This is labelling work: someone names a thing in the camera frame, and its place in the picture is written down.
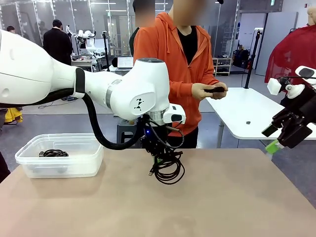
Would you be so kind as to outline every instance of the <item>white wall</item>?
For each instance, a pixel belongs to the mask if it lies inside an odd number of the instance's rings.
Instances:
[[[307,8],[304,5],[308,3],[316,6],[316,0],[284,0],[282,11],[284,12],[299,12],[296,28],[303,27],[308,22]]]
[[[256,27],[264,27],[266,14],[265,13],[243,13],[240,19],[239,44],[242,44],[244,49],[250,49],[254,29]]]

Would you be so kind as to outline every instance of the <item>hand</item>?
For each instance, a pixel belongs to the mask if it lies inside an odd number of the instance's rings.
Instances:
[[[223,88],[225,89],[225,92],[213,93],[213,96],[211,96],[212,99],[214,99],[214,100],[220,100],[220,99],[223,99],[224,97],[226,97],[228,88],[227,88],[227,86],[226,86],[225,83],[219,82],[219,83],[214,84],[213,86],[214,86],[214,87],[223,87]]]
[[[205,99],[206,97],[212,97],[213,93],[207,93],[205,90],[211,90],[214,89],[214,85],[205,85],[202,83],[194,83],[192,85],[192,96],[196,98],[197,100],[201,101]]]

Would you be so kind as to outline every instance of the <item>laptop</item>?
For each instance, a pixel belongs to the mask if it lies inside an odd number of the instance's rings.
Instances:
[[[133,57],[118,57],[118,69],[132,69],[133,66]]]

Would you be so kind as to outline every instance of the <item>red cloth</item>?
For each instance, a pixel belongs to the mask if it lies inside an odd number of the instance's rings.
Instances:
[[[297,76],[299,66],[316,68],[316,25],[299,28],[290,33],[273,50],[266,72],[265,83],[270,78]],[[292,79],[294,85],[302,79]]]

